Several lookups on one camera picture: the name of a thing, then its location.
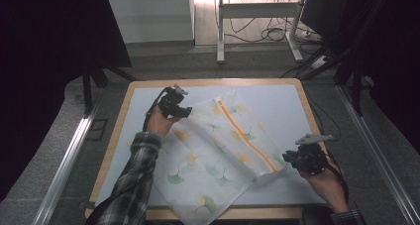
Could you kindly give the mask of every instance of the plaid sleeve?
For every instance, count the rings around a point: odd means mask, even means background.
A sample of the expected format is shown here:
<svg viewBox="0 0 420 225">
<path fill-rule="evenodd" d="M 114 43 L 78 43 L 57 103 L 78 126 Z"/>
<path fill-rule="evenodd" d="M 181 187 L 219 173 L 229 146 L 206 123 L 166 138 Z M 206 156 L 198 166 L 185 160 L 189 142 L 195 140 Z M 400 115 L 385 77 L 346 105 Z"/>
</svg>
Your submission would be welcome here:
<svg viewBox="0 0 420 225">
<path fill-rule="evenodd" d="M 161 136 L 138 133 L 131 147 L 131 157 L 114 185 L 117 196 L 100 215 L 96 224 L 144 224 L 153 184 Z"/>
<path fill-rule="evenodd" d="M 366 225 L 365 219 L 358 209 L 346 213 L 333 213 L 330 217 L 334 225 Z"/>
</svg>

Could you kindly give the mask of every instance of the folded cloth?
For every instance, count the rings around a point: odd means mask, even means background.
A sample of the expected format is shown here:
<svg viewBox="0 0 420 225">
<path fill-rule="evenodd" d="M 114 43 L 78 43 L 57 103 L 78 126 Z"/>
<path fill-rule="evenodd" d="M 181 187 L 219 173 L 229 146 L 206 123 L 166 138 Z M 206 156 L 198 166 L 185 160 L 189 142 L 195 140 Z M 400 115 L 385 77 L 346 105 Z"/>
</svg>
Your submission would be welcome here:
<svg viewBox="0 0 420 225">
<path fill-rule="evenodd" d="M 155 187 L 187 225 L 218 218 L 261 175 L 282 170 L 281 151 L 236 91 L 193 106 L 165 137 Z"/>
</svg>

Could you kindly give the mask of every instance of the fabric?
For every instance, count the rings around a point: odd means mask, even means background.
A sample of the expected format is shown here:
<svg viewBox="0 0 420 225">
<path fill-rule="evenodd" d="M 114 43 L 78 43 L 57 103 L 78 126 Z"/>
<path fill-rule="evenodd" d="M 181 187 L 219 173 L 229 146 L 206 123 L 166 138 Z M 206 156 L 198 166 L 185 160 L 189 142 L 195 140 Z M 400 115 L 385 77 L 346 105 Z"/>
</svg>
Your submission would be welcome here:
<svg viewBox="0 0 420 225">
<path fill-rule="evenodd" d="M 172 126 L 155 187 L 184 224 L 209 224 L 261 175 L 282 170 L 281 151 L 235 91 L 192 106 Z"/>
<path fill-rule="evenodd" d="M 347 213 L 333 213 L 330 215 L 335 225 L 366 225 L 359 210 L 351 210 Z"/>
<path fill-rule="evenodd" d="M 131 147 L 131 157 L 115 183 L 110 202 L 102 202 L 89 216 L 87 224 L 144 224 L 153 172 L 161 136 L 138 133 Z"/>
</svg>

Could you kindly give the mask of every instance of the wooden border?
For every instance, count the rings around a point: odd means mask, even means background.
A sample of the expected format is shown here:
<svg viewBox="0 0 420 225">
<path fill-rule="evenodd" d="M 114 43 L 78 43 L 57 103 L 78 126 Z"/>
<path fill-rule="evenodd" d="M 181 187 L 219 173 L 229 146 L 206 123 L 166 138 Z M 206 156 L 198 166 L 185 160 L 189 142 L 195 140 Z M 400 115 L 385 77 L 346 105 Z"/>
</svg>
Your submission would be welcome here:
<svg viewBox="0 0 420 225">
<path fill-rule="evenodd" d="M 117 122 L 114 127 L 108 149 L 106 151 L 101 169 L 96 178 L 95 185 L 90 195 L 89 201 L 94 203 L 99 195 L 99 191 L 105 181 L 109 167 L 114 157 L 115 150 L 118 145 L 118 140 L 124 125 L 127 112 L 130 107 L 131 98 L 136 88 L 165 88 L 177 84 L 180 87 L 191 86 L 248 86 L 248 85 L 279 85 L 279 84 L 293 84 L 299 95 L 306 118 L 312 133 L 319 134 L 319 130 L 309 106 L 308 99 L 303 90 L 302 84 L 295 78 L 252 78 L 252 79 L 180 79 L 180 80 L 154 80 L 154 81 L 135 81 L 129 85 L 127 89 L 124 102 L 121 106 Z M 226 210 L 218 219 L 288 219 L 300 218 L 301 207 L 284 207 L 272 206 L 264 208 L 251 207 L 232 207 Z M 85 215 L 88 217 L 92 209 L 86 209 Z M 168 208 L 149 208 L 147 212 L 148 220 L 177 220 L 173 212 Z"/>
</svg>

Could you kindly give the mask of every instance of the person's right hand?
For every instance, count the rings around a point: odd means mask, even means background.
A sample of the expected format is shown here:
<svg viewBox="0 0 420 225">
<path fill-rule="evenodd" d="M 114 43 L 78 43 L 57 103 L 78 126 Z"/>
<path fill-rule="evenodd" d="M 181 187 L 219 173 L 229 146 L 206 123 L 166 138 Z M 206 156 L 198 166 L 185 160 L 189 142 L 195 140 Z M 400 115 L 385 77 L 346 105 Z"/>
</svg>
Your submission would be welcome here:
<svg viewBox="0 0 420 225">
<path fill-rule="evenodd" d="M 315 175 L 301 170 L 299 173 L 301 177 L 308 180 L 314 191 L 328 203 L 335 213 L 349 212 L 342 185 L 329 169 L 324 169 Z"/>
</svg>

